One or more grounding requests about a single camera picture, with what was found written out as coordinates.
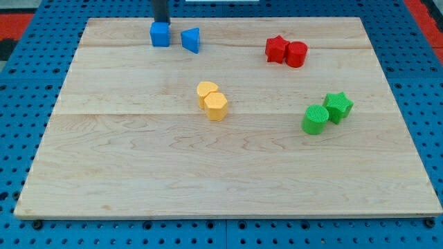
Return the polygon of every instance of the green block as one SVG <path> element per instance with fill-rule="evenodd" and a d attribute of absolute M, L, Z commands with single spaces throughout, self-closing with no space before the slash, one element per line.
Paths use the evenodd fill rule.
<path fill-rule="evenodd" d="M 326 122 L 329 119 L 329 113 L 325 107 L 313 104 L 306 109 L 305 117 L 302 121 L 302 129 L 308 134 L 317 135 L 322 133 Z"/>
<path fill-rule="evenodd" d="M 349 100 L 344 92 L 326 95 L 323 106 L 329 112 L 329 120 L 338 125 L 342 118 L 346 118 L 354 106 L 354 103 Z"/>

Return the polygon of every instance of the green cylinder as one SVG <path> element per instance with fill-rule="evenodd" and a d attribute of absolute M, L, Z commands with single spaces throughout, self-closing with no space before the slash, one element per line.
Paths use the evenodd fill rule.
<path fill-rule="evenodd" d="M 329 112 L 321 105 L 313 104 L 306 109 L 302 121 L 302 129 L 308 134 L 317 135 L 322 133 L 329 118 Z"/>

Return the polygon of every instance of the black pole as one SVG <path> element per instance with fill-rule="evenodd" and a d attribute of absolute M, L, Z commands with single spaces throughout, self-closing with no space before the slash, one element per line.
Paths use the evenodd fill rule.
<path fill-rule="evenodd" d="M 168 0 L 151 0 L 154 21 L 171 23 Z"/>

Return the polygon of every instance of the star-shaped block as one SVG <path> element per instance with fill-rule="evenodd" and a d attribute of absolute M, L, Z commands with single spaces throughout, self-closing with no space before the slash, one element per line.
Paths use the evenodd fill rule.
<path fill-rule="evenodd" d="M 338 125 L 342 118 L 346 118 L 354 106 L 354 103 L 349 100 L 344 92 L 326 95 L 323 106 L 329 112 L 329 120 Z"/>
<path fill-rule="evenodd" d="M 281 36 L 269 38 L 266 40 L 266 49 L 264 53 L 268 56 L 268 62 L 283 63 L 286 56 L 286 48 L 289 41 L 283 39 Z"/>

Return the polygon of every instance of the red cylinder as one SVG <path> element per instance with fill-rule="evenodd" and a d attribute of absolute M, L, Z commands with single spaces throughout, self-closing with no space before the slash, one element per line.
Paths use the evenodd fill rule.
<path fill-rule="evenodd" d="M 287 47 L 286 64 L 295 68 L 303 66 L 307 53 L 307 45 L 301 41 L 291 42 Z"/>

